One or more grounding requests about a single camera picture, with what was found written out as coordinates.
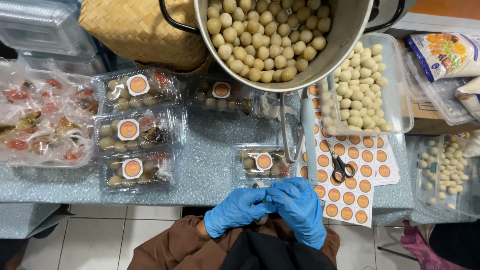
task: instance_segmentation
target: cardboard box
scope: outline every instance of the cardboard box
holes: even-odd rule
[[[414,124],[409,134],[441,135],[457,134],[479,130],[479,125],[465,123],[451,126],[447,124],[431,103],[412,102]]]

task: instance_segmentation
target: hand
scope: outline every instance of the hand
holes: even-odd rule
[[[267,188],[267,202],[278,209],[300,243],[320,249],[327,232],[322,207],[313,186],[301,177],[286,178]]]
[[[273,213],[274,207],[266,207],[260,203],[266,196],[263,188],[236,188],[219,205],[205,213],[205,227],[213,237],[221,236],[229,228],[237,228],[250,224],[252,221]]]

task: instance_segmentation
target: brown garment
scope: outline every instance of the brown garment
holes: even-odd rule
[[[186,216],[177,220],[169,229],[146,241],[133,251],[127,270],[214,270],[220,269],[227,252],[242,228],[226,231],[218,238],[201,235],[195,228],[202,216]],[[336,266],[336,254],[340,237],[325,227],[327,236],[320,249]],[[259,233],[277,236],[281,240],[296,242],[293,231],[279,215],[270,214]]]

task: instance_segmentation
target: woven bamboo basket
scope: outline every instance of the woven bamboo basket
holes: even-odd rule
[[[198,27],[193,0],[165,0],[178,22]],[[119,56],[195,70],[209,55],[201,36],[168,24],[157,0],[84,0],[79,24]]]

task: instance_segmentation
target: metal pot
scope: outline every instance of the metal pot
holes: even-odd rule
[[[218,56],[206,27],[209,0],[194,0],[195,16],[200,29],[173,21],[167,12],[164,1],[159,0],[159,2],[164,18],[172,26],[183,31],[202,35],[212,56],[230,76],[253,88],[279,93],[308,87],[332,73],[347,58],[357,44],[369,20],[373,5],[373,0],[331,0],[330,18],[332,19],[332,28],[326,37],[327,45],[325,49],[318,53],[315,59],[309,63],[308,68],[298,73],[293,80],[283,83],[272,82],[264,84],[252,82],[237,75]]]

